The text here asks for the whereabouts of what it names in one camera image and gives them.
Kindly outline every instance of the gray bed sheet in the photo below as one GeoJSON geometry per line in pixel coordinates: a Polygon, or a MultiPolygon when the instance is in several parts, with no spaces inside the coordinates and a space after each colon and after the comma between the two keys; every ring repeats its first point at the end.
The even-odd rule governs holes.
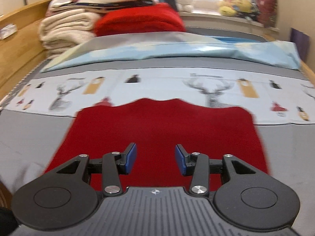
{"type": "MultiPolygon", "coordinates": [[[[156,58],[83,65],[47,73],[34,71],[29,79],[64,75],[88,70],[143,67],[225,68],[306,79],[299,71],[247,61],[221,58],[156,58]]],[[[62,143],[73,118],[54,117],[3,110],[0,115],[0,180],[11,192],[40,176],[62,143]]],[[[256,126],[262,139],[271,174],[292,187],[300,197],[301,210],[294,229],[305,236],[314,235],[315,176],[313,155],[315,125],[256,126]]]]}

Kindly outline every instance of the wooden headboard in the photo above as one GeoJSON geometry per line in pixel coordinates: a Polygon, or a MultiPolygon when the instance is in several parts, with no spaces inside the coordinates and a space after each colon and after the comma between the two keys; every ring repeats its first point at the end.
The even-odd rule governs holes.
{"type": "Polygon", "coordinates": [[[32,3],[0,18],[0,29],[9,24],[18,28],[17,33],[0,41],[0,100],[45,59],[37,31],[50,1],[32,3]]]}

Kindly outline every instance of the deer head illustration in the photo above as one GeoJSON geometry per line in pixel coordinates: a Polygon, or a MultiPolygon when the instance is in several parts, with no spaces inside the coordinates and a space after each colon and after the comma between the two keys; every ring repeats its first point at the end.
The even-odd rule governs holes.
{"type": "Polygon", "coordinates": [[[200,83],[195,83],[196,79],[190,81],[184,81],[188,87],[199,90],[199,92],[203,95],[206,95],[206,106],[210,108],[224,108],[229,107],[230,105],[223,104],[219,102],[219,97],[224,94],[225,90],[231,89],[234,85],[228,84],[224,80],[219,80],[222,82],[222,85],[217,85],[217,88],[210,92],[208,89],[203,87],[200,83]]]}
{"type": "Polygon", "coordinates": [[[68,108],[71,105],[71,101],[64,101],[62,100],[66,95],[70,94],[72,91],[77,90],[81,87],[83,87],[85,83],[82,79],[79,79],[79,84],[77,86],[73,86],[68,90],[65,90],[65,85],[58,85],[57,86],[57,98],[53,101],[53,103],[50,105],[49,110],[50,111],[63,111],[66,108],[68,108]]]}

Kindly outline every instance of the red blanket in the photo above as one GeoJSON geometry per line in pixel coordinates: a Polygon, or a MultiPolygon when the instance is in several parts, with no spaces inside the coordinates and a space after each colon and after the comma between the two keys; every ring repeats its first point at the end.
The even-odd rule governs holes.
{"type": "Polygon", "coordinates": [[[112,11],[94,26],[97,36],[166,31],[186,32],[179,14],[167,3],[112,11]]]}
{"type": "MultiPolygon", "coordinates": [[[[140,99],[118,107],[83,109],[47,170],[79,154],[94,159],[122,152],[131,142],[137,144],[138,154],[130,175],[121,176],[123,187],[188,187],[191,178],[180,175],[174,157],[179,143],[188,153],[201,152],[212,159],[233,154],[267,172],[260,140],[246,110],[206,108],[179,99],[140,99]]],[[[100,175],[92,177],[91,185],[100,190],[100,175]]],[[[210,185],[217,189],[220,177],[213,177],[210,185]]]]}

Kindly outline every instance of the bed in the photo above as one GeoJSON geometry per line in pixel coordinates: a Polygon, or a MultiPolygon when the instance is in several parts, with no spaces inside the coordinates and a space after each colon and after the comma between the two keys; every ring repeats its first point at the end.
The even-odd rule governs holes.
{"type": "MultiPolygon", "coordinates": [[[[35,29],[34,22],[21,30],[35,29]]],[[[265,37],[241,32],[204,28],[187,31],[225,43],[267,43],[265,37]]],[[[18,36],[5,42],[10,45],[16,40],[18,36]]],[[[301,209],[293,228],[302,235],[313,235],[315,78],[304,63],[300,70],[294,70],[195,54],[104,60],[102,53],[103,61],[100,54],[94,54],[90,63],[72,61],[77,64],[50,70],[51,61],[43,60],[42,48],[37,40],[33,42],[29,45],[37,49],[20,64],[16,61],[25,66],[20,66],[18,73],[7,74],[7,79],[18,79],[23,72],[26,76],[1,104],[0,181],[11,193],[47,169],[77,112],[85,107],[100,103],[121,106],[141,98],[179,98],[209,108],[239,106],[253,115],[269,173],[294,189],[300,198],[301,209]]],[[[147,46],[136,48],[151,51],[147,46]]],[[[6,89],[12,88],[8,81],[5,84],[6,89]]]]}

